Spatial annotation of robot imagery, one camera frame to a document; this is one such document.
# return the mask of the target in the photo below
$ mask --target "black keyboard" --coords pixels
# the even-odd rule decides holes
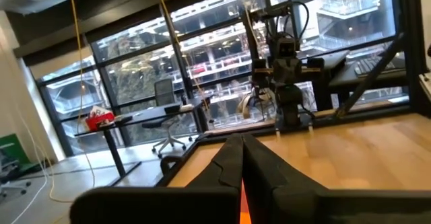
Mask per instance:
[[[360,59],[359,61],[356,61],[354,63],[356,75],[358,77],[367,76],[381,59],[382,59],[381,57],[370,57],[367,59]],[[403,70],[405,70],[405,60],[395,57],[386,66],[382,74],[403,71]]]

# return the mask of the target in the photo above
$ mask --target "gray floor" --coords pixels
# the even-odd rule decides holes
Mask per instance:
[[[150,187],[154,186],[160,180],[162,177],[160,160],[151,152],[151,148],[151,145],[140,145],[128,149],[119,149],[121,159],[126,165],[137,161],[142,161],[142,164],[119,182],[117,186]],[[164,152],[169,155],[183,154],[183,150],[179,145],[176,145],[174,149],[167,147]],[[109,167],[114,165],[109,151],[91,153],[88,157],[93,168],[102,167],[94,170],[96,186],[106,186],[118,177],[117,169]],[[81,193],[89,190],[92,187],[92,175],[90,170],[85,170],[88,168],[85,155],[66,159],[54,166],[53,169],[57,173],[78,171],[55,175],[54,197],[73,200]],[[44,177],[31,178],[30,180],[32,181],[32,185],[28,188],[27,194],[21,195],[19,192],[11,191],[8,192],[7,198],[0,197],[0,224],[10,224],[26,208],[27,204],[44,184]],[[48,196],[51,186],[51,178],[49,178],[48,184],[42,189],[33,205],[16,224],[51,224],[62,215],[66,215],[66,217],[57,223],[69,223],[67,211],[70,204],[57,203],[50,200]]]

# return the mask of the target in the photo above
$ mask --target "white wall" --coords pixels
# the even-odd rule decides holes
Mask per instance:
[[[4,11],[0,11],[0,137],[15,133],[31,161],[36,162],[32,140],[43,145],[54,161],[65,158],[49,120],[30,70],[17,60],[12,49],[18,47],[15,34]]]
[[[422,19],[424,25],[425,52],[431,44],[431,0],[421,0],[422,4]],[[426,64],[431,69],[431,58],[426,57]]]

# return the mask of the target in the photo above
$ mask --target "chair base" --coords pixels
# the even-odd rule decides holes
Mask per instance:
[[[164,140],[162,140],[162,141],[160,141],[159,143],[157,143],[157,144],[155,144],[155,145],[153,145],[153,149],[152,149],[152,151],[153,151],[153,153],[155,153],[156,152],[156,147],[158,147],[158,146],[162,146],[160,149],[159,149],[159,151],[158,151],[158,154],[157,154],[157,156],[161,159],[162,157],[163,157],[163,155],[162,155],[162,151],[163,151],[163,149],[166,147],[166,146],[168,146],[168,144],[170,144],[172,147],[174,147],[174,144],[175,143],[178,143],[178,144],[181,144],[182,146],[183,146],[183,150],[185,151],[186,149],[187,149],[187,147],[186,147],[186,144],[185,143],[183,143],[182,141],[179,141],[178,139],[176,139],[176,138],[174,138],[174,137],[172,137],[170,134],[168,135],[168,138],[166,138],[166,139],[164,139]]]
[[[21,194],[27,193],[27,187],[32,183],[30,181],[18,181],[18,182],[7,182],[6,184],[0,185],[0,195],[3,197],[7,196],[6,190],[21,190]]]

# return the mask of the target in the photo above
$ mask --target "office chair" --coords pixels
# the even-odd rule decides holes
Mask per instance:
[[[19,168],[19,161],[8,157],[4,152],[4,149],[10,146],[13,146],[13,143],[0,146],[0,195],[3,197],[7,196],[6,190],[21,190],[21,194],[25,194],[27,193],[26,188],[32,184],[26,180],[10,181],[9,172]]]
[[[175,103],[175,96],[174,96],[174,88],[172,86],[172,80],[171,79],[161,79],[154,83],[154,91],[156,95],[156,105],[157,106],[164,106],[167,104]],[[153,153],[156,152],[157,146],[162,146],[158,151],[158,157],[162,158],[162,150],[170,144],[172,147],[174,147],[174,143],[181,144],[183,146],[183,150],[186,149],[185,143],[179,141],[178,139],[175,139],[170,134],[170,128],[178,124],[181,121],[181,118],[179,116],[166,116],[164,118],[159,118],[155,120],[151,120],[148,122],[142,123],[143,128],[163,128],[168,133],[168,138],[161,140],[159,143],[155,144],[153,146]]]

